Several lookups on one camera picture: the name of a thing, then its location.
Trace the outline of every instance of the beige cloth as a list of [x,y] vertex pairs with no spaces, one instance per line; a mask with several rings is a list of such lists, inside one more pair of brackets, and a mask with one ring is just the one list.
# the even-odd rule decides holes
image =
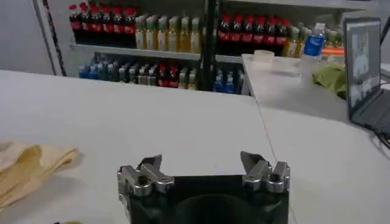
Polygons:
[[0,142],[0,211],[37,190],[46,177],[77,157],[77,149]]

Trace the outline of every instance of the laptop screen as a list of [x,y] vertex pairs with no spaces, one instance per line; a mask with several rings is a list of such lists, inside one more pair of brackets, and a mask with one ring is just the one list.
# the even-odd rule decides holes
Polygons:
[[347,101],[352,117],[370,96],[380,90],[380,19],[344,21]]

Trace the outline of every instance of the white table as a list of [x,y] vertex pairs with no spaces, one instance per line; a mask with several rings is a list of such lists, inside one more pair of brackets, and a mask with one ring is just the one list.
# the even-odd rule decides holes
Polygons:
[[389,223],[390,151],[348,121],[346,102],[243,61],[276,158],[291,166],[293,221]]
[[50,177],[0,223],[127,223],[116,171],[163,154],[168,175],[244,173],[239,152],[274,163],[252,97],[0,71],[0,141],[75,146],[77,166]]

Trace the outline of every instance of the green cloth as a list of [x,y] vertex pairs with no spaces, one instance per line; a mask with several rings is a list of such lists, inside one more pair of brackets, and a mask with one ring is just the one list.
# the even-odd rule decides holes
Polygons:
[[343,99],[346,97],[345,69],[340,64],[328,63],[319,67],[313,72],[313,82],[329,89]]

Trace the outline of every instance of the drink shelf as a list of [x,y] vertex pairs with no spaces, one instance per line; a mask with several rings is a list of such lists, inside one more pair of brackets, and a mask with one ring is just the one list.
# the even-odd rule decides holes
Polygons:
[[134,55],[134,56],[141,56],[141,57],[156,57],[156,58],[174,58],[174,59],[181,59],[181,60],[200,59],[200,54],[171,52],[171,51],[155,51],[155,50],[148,50],[148,49],[134,49],[134,48],[126,48],[126,47],[110,47],[110,46],[71,43],[70,48],[83,50],[83,51],[104,53],[104,54],[121,54],[121,55]]
[[225,63],[243,63],[243,59],[241,56],[228,56],[228,55],[215,55],[215,59],[217,62],[225,62]]
[[374,9],[378,5],[377,0],[371,1],[349,1],[349,0],[225,0],[235,2],[253,2],[262,4],[295,5],[307,7],[319,7],[329,9],[340,9],[344,11]]

